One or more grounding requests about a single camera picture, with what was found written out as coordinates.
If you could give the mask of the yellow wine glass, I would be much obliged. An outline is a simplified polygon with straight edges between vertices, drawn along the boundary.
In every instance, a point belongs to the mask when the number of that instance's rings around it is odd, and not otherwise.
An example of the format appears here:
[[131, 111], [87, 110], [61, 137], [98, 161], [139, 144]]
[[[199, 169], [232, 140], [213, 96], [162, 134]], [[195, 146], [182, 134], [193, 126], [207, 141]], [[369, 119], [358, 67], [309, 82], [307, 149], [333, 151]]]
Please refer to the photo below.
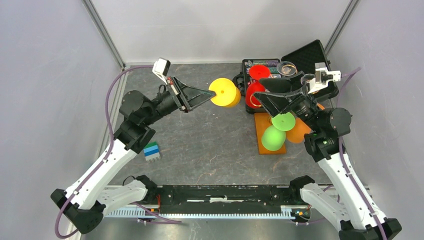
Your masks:
[[219, 107], [232, 108], [241, 100], [241, 92], [235, 84], [228, 78], [215, 79], [208, 88], [209, 91], [215, 93], [210, 100]]

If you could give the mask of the red wine glass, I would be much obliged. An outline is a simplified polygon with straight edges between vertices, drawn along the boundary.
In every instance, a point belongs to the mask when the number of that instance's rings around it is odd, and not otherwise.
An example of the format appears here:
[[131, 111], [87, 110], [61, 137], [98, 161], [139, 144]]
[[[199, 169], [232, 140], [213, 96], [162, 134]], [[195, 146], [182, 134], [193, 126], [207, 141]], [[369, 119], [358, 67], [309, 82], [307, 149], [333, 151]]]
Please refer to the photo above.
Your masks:
[[259, 82], [260, 79], [268, 79], [271, 76], [271, 71], [265, 65], [254, 65], [249, 68], [248, 74], [252, 79], [252, 82], [248, 85], [245, 102], [246, 104], [253, 109], [260, 108], [262, 105], [259, 100], [254, 97], [255, 92], [265, 92], [265, 87]]

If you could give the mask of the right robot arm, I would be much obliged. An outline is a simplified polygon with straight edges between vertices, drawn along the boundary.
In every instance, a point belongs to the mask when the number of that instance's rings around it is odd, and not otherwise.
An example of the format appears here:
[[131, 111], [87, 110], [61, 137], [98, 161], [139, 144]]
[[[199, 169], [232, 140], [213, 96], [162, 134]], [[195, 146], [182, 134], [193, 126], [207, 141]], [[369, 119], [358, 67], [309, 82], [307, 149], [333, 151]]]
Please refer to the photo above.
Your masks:
[[310, 129], [304, 136], [307, 153], [335, 187], [340, 201], [324, 192], [310, 177], [290, 182], [289, 199], [315, 208], [338, 232], [341, 240], [391, 240], [402, 230], [396, 218], [386, 214], [373, 201], [357, 176], [343, 144], [350, 133], [352, 115], [342, 107], [318, 107], [314, 93], [341, 79], [339, 71], [317, 71], [303, 76], [301, 86], [290, 92], [256, 91], [254, 97], [272, 116], [293, 113]]

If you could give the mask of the orange wine glass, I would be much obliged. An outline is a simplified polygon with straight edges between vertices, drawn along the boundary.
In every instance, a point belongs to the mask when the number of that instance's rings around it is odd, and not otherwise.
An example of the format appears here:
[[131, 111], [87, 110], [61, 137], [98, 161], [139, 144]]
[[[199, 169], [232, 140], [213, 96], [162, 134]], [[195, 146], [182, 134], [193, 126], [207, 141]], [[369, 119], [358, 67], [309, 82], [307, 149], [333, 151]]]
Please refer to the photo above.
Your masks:
[[311, 128], [299, 117], [295, 117], [294, 127], [286, 132], [286, 139], [294, 144], [300, 144], [305, 140], [304, 135], [311, 133]]

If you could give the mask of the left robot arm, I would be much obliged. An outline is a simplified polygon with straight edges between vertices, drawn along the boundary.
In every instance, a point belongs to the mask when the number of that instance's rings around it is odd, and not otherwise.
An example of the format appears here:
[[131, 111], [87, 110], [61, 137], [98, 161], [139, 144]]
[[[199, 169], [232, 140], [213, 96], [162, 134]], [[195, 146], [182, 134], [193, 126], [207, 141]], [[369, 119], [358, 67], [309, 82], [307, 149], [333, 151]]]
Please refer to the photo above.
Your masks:
[[119, 108], [124, 120], [112, 133], [106, 150], [75, 183], [52, 192], [50, 197], [59, 208], [59, 215], [66, 216], [78, 233], [91, 232], [107, 214], [125, 205], [153, 203], [157, 198], [156, 185], [146, 177], [137, 177], [112, 191], [105, 187], [149, 144], [155, 134], [153, 123], [176, 110], [190, 112], [216, 96], [212, 90], [189, 86], [176, 77], [166, 79], [164, 88], [154, 99], [138, 90], [126, 93]]

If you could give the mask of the green wine glass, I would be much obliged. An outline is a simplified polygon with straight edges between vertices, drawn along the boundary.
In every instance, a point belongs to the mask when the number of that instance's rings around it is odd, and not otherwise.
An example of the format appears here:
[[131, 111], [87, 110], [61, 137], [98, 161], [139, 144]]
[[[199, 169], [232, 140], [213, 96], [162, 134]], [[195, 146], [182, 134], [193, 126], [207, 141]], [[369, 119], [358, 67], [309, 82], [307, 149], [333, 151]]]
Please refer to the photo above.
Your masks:
[[286, 141], [286, 132], [295, 126], [295, 117], [292, 113], [280, 113], [268, 118], [270, 126], [266, 128], [261, 137], [262, 146], [271, 152], [278, 151]]

